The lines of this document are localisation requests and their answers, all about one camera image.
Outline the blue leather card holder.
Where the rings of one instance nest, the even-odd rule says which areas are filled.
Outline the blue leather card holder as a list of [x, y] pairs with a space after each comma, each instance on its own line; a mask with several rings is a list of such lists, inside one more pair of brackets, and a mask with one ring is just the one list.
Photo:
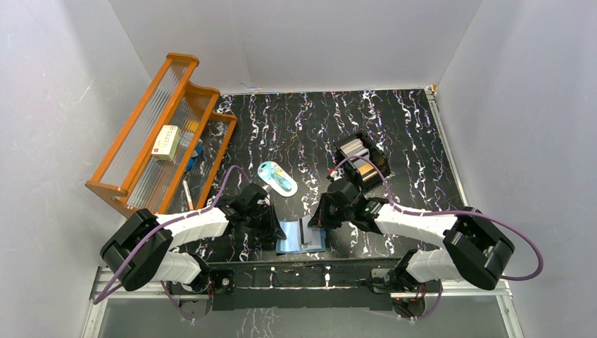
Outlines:
[[287, 238], [278, 239], [275, 246], [277, 254], [302, 254], [302, 253], [319, 253], [326, 251], [325, 240], [326, 232], [324, 229], [313, 229], [313, 242], [308, 247], [303, 249], [301, 247], [301, 238], [299, 233], [299, 220], [282, 221], [280, 225], [284, 230]]

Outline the white card grey stripe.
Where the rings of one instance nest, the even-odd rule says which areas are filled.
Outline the white card grey stripe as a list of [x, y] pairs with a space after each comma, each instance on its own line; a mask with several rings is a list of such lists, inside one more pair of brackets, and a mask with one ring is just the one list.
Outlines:
[[308, 223], [311, 219], [310, 215], [303, 216], [299, 220], [299, 233], [301, 238], [301, 247], [308, 248], [313, 242], [313, 229], [309, 228]]

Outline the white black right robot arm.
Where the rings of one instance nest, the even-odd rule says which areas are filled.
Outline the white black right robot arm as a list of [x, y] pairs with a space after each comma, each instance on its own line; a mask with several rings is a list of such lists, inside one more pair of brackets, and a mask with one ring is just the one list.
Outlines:
[[343, 223], [364, 232], [410, 237], [436, 247], [431, 251], [410, 250], [395, 268], [373, 273], [367, 283], [376, 292], [413, 292], [432, 280], [464, 280], [492, 290], [515, 251], [495, 225], [471, 208], [448, 215], [413, 208], [398, 211], [388, 199], [368, 198], [353, 183], [340, 179], [322, 194], [308, 225], [335, 229]]

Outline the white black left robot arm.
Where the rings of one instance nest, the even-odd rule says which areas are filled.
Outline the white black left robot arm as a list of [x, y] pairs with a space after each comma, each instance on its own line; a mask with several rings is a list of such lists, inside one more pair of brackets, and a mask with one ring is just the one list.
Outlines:
[[100, 257], [128, 292], [157, 281], [184, 284], [191, 292], [201, 293], [214, 283], [211, 268], [202, 258], [174, 249], [221, 237], [237, 227], [275, 239], [287, 237], [268, 193], [250, 184], [240, 194], [221, 197], [196, 211], [156, 215], [139, 209], [101, 247]]

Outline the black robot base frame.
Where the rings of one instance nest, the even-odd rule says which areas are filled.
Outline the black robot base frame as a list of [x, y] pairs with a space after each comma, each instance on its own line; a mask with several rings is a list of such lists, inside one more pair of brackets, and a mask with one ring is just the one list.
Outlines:
[[209, 263], [198, 282], [168, 283], [184, 300], [204, 296], [209, 311], [245, 308], [368, 308], [405, 318], [422, 315], [438, 282], [404, 287], [396, 258]]

